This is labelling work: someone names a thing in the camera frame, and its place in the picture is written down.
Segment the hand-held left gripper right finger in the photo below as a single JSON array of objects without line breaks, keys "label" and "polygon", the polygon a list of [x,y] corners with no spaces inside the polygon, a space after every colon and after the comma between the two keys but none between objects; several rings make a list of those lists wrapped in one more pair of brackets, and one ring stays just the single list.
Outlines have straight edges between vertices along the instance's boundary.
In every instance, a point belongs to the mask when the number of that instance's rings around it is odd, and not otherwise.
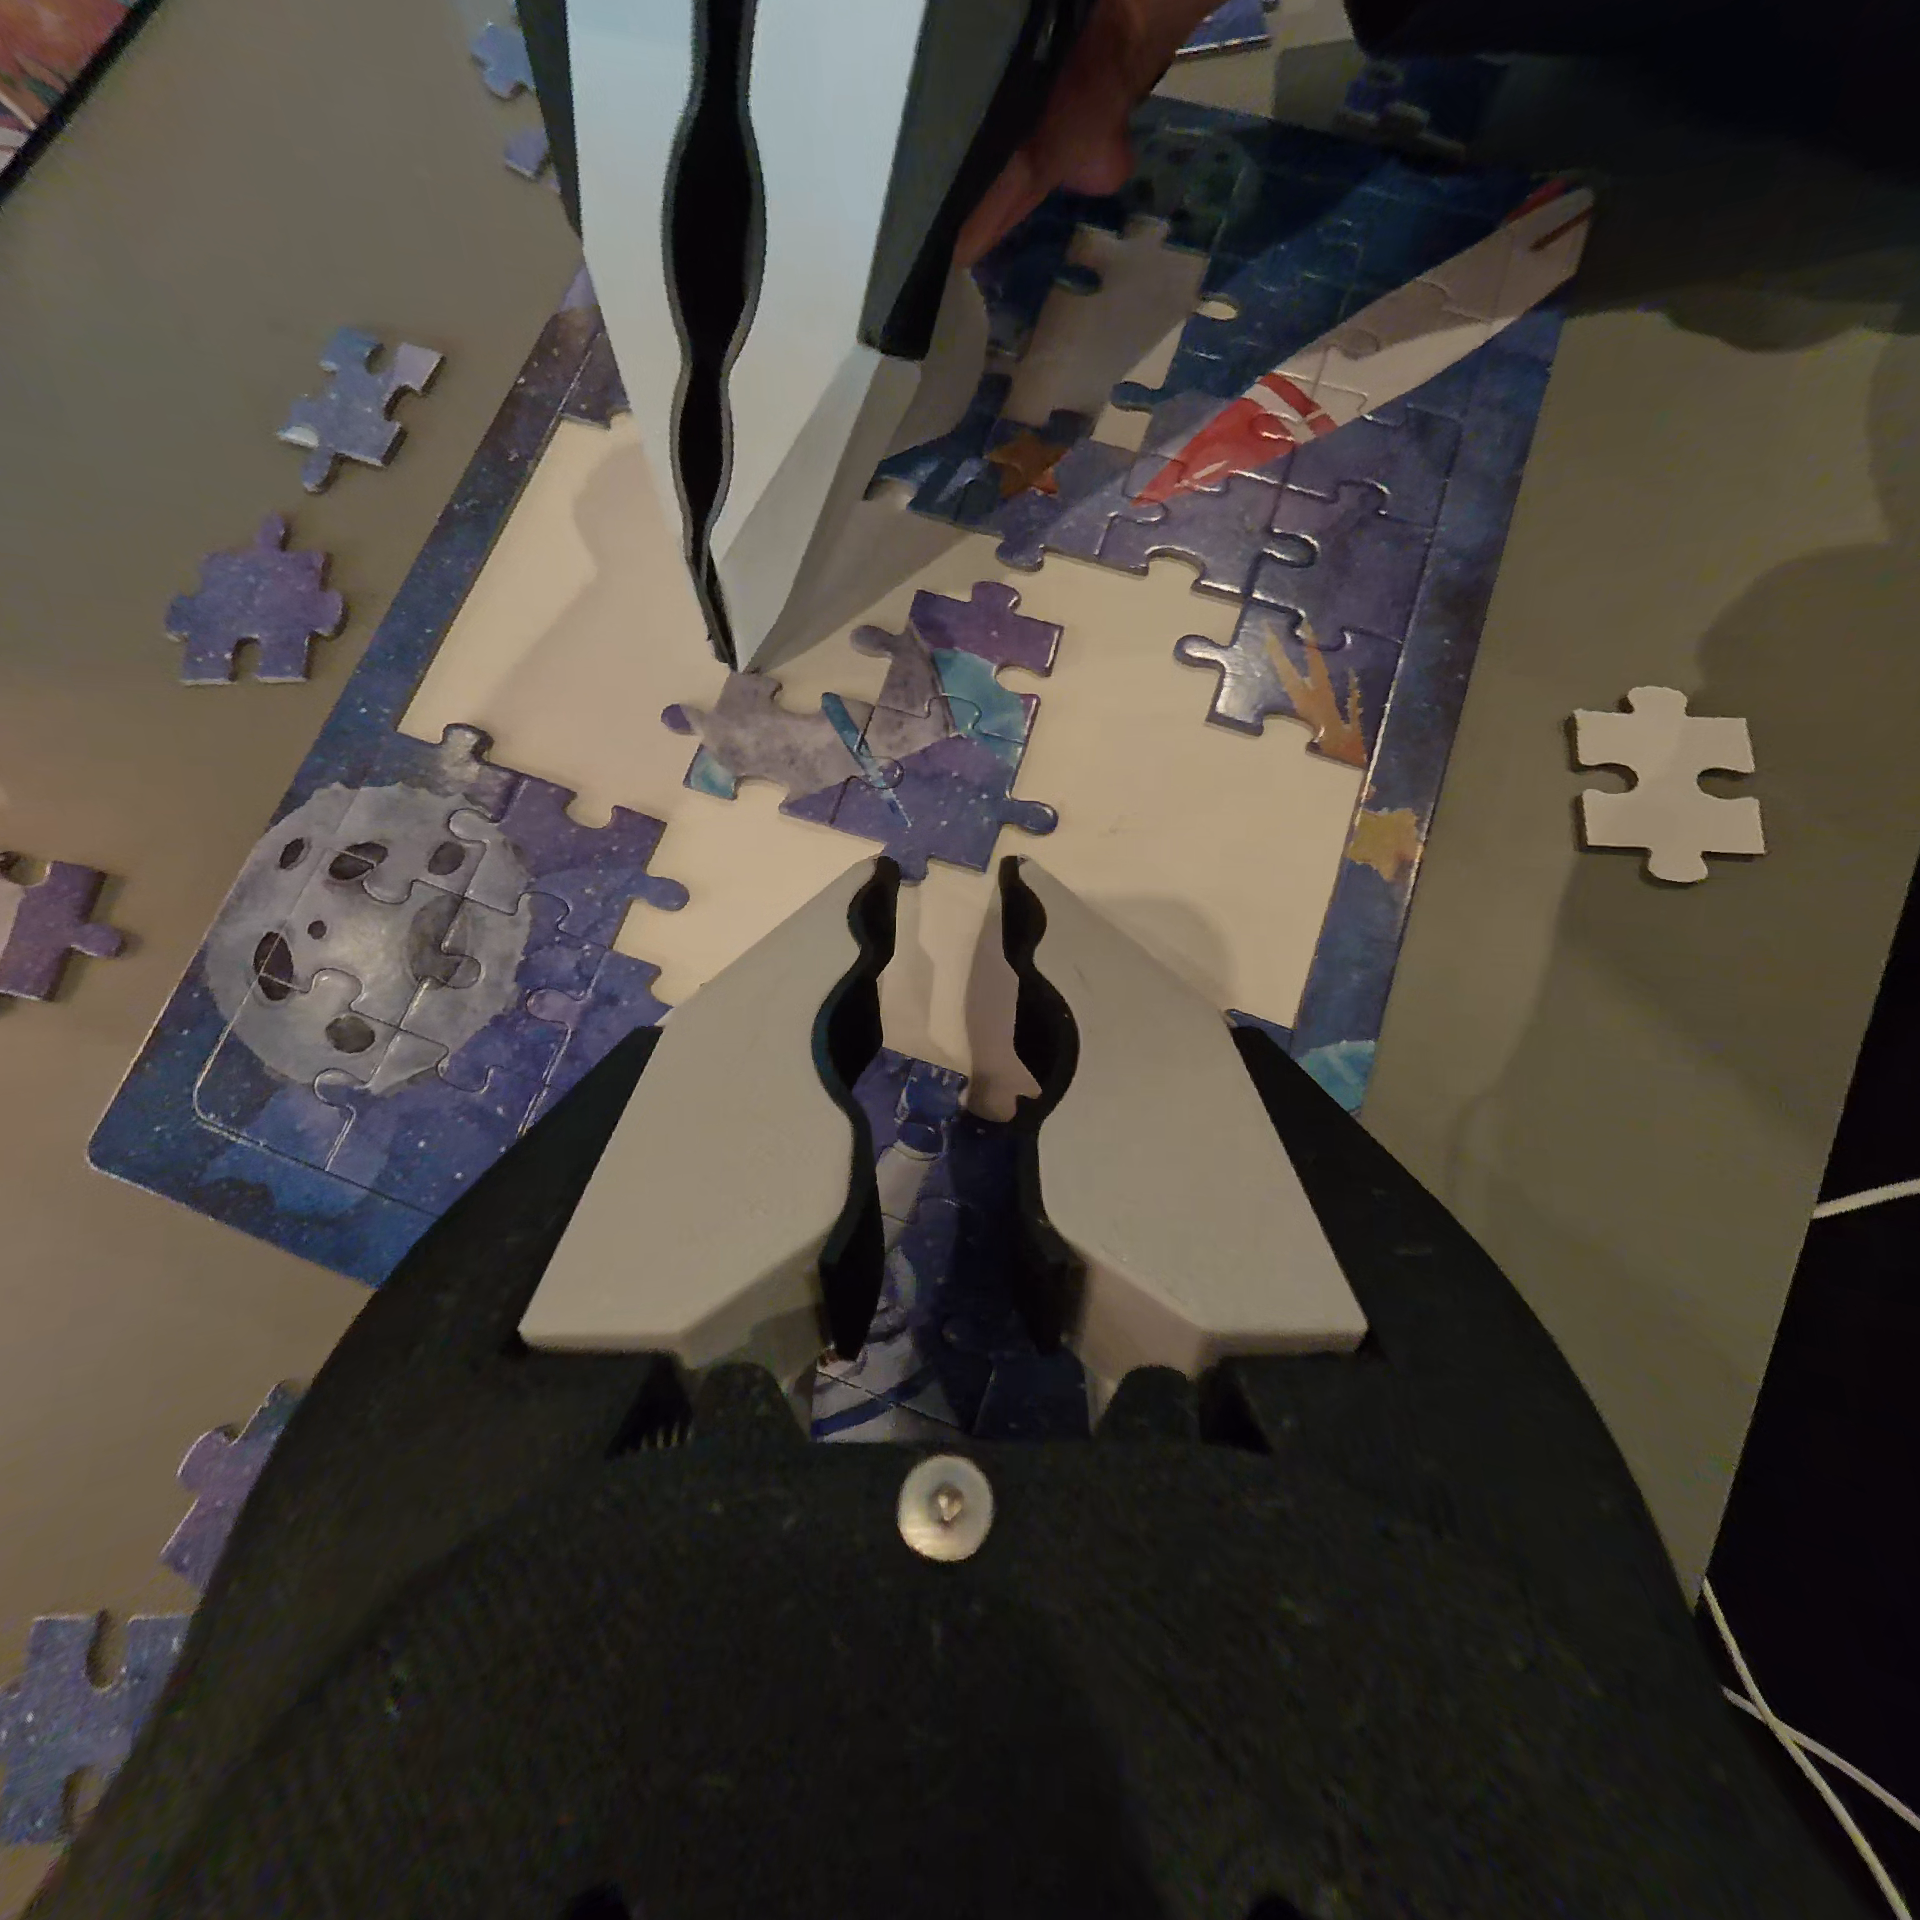
[{"label": "hand-held left gripper right finger", "polygon": [[1096,1380],[1354,1350],[1359,1301],[1222,1007],[1035,857],[999,863],[990,935],[1008,982],[974,1066],[1035,1347]]}]

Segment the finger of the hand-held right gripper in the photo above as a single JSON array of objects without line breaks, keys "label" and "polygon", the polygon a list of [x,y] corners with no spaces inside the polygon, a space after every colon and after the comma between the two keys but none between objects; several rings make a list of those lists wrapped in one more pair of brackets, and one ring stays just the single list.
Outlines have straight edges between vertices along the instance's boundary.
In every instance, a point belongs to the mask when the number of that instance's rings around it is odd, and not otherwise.
[{"label": "finger of the hand-held right gripper", "polygon": [[717,517],[730,378],[756,298],[755,3],[570,3],[582,251],[717,661],[739,666]]},{"label": "finger of the hand-held right gripper", "polygon": [[927,5],[760,3],[748,21],[751,299],[709,547],[734,662],[760,667],[820,633],[820,573],[922,386],[862,329]]}]

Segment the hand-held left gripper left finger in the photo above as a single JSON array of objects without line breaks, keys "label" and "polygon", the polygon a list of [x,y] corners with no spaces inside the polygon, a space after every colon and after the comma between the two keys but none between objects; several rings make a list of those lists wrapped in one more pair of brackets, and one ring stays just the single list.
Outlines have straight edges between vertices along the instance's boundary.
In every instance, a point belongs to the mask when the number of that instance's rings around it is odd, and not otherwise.
[{"label": "hand-held left gripper left finger", "polygon": [[659,1041],[518,1338],[555,1354],[812,1365],[884,1278],[874,1129],[900,870],[867,857],[709,979]]}]

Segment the space jigsaw puzzle board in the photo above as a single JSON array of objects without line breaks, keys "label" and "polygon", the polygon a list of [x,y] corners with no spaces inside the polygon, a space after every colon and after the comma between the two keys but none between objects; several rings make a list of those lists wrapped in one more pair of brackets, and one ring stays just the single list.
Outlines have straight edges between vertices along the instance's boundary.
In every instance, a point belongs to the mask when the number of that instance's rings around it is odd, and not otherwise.
[{"label": "space jigsaw puzzle board", "polygon": [[[875,706],[922,590],[1061,626],[1014,781],[1048,835],[902,882],[859,1078],[890,1202],[870,1347],[815,1438],[1063,1434],[1072,1357],[1005,1298],[1005,1125],[976,1026],[997,867],[1038,851],[1346,1110],[1454,742],[1560,313],[1479,332],[1448,262],[1534,180],[1158,105],[1115,197],[1058,197],[976,269],[957,421],[879,459],[780,701]],[[650,474],[590,295],[516,378],[295,787],[90,1142],[133,1186],[383,1279],[613,1043],[659,1021],[863,837],[684,785],[726,677],[638,641]]]}]

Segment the joined planet puzzle pieces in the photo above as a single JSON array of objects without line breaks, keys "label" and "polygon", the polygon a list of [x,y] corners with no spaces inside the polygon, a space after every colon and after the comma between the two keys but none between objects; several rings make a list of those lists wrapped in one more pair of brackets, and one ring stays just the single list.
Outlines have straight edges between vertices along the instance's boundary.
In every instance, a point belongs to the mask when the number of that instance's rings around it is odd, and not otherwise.
[{"label": "joined planet puzzle pieces", "polygon": [[902,631],[855,628],[853,646],[890,666],[855,772],[788,796],[781,814],[875,842],[907,882],[934,860],[987,870],[1005,827],[1053,831],[1051,805],[1014,796],[1040,699],[999,671],[1048,675],[1063,631],[1016,603],[1005,583],[976,583],[968,599],[922,590]]}]

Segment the single purple jigsaw piece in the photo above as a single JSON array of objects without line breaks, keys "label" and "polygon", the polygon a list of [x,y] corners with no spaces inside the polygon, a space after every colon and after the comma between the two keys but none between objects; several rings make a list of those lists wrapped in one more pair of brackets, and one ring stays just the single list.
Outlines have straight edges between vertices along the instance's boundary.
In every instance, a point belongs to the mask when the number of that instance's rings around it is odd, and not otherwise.
[{"label": "single purple jigsaw piece", "polygon": [[238,1514],[304,1397],[304,1386],[277,1382],[243,1423],[222,1423],[195,1441],[178,1465],[189,1494],[159,1562],[195,1593],[204,1593],[223,1557]]},{"label": "single purple jigsaw piece", "polygon": [[32,1620],[22,1668],[2,1690],[2,1842],[64,1842],[66,1787],[91,1771],[107,1782],[152,1711],[192,1615],[135,1615],[115,1676],[90,1668],[106,1615]]},{"label": "single purple jigsaw piece", "polygon": [[874,706],[826,693],[815,710],[788,710],[780,681],[734,671],[710,709],[670,705],[668,730],[698,737],[684,785],[717,799],[734,799],[743,781],[776,785],[788,803],[834,799],[848,781],[869,781],[862,740]]}]

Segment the person's right hand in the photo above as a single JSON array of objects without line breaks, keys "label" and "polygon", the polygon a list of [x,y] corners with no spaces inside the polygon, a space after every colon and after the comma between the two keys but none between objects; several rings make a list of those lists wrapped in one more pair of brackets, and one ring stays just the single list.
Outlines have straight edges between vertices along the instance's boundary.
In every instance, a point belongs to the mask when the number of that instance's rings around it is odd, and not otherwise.
[{"label": "person's right hand", "polygon": [[1134,108],[1212,9],[1212,3],[1095,5],[1032,132],[962,223],[952,267],[974,267],[1053,189],[1090,197],[1115,191],[1134,165]]}]

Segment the row of puzzle pieces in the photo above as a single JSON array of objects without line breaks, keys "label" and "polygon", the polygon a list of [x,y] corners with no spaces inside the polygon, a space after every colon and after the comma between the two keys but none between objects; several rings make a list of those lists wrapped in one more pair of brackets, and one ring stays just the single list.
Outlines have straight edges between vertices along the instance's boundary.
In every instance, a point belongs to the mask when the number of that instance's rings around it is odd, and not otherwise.
[{"label": "row of puzzle pieces", "polygon": [[[302,490],[324,491],[342,463],[386,469],[403,442],[395,404],[431,388],[443,355],[419,342],[383,346],[359,327],[338,327],[319,351],[326,386],[293,402],[278,442],[304,454]],[[184,685],[234,681],[235,659],[252,654],[259,684],[302,684],[310,645],[344,625],[344,602],[326,583],[322,550],[287,547],[287,524],[270,515],[248,545],[208,553],[196,590],[178,597],[165,631],[181,646]],[[115,957],[125,938],[91,916],[106,876],[52,861],[35,882],[14,876],[4,852],[2,995],[47,1001],[74,954]]]}]

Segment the illustrated animal puzzle box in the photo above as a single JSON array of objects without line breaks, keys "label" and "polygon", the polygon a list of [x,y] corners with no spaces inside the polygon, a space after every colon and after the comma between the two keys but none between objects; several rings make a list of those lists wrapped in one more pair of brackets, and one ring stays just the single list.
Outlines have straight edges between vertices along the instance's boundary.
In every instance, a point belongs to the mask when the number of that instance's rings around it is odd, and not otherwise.
[{"label": "illustrated animal puzzle box", "polygon": [[82,105],[156,3],[2,3],[2,189]]}]

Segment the upturned white jigsaw piece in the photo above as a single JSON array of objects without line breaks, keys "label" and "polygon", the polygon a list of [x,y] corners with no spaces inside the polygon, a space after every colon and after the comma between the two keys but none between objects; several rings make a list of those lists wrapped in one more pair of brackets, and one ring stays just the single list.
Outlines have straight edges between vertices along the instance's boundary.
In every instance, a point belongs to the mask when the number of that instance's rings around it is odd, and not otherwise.
[{"label": "upturned white jigsaw piece", "polygon": [[1746,721],[1694,713],[1682,691],[1642,685],[1612,710],[1573,710],[1567,730],[1578,770],[1628,778],[1624,790],[1578,796],[1583,851],[1642,852],[1643,873],[1667,884],[1703,882],[1709,857],[1765,854],[1759,803],[1703,787],[1707,774],[1755,772]]}]

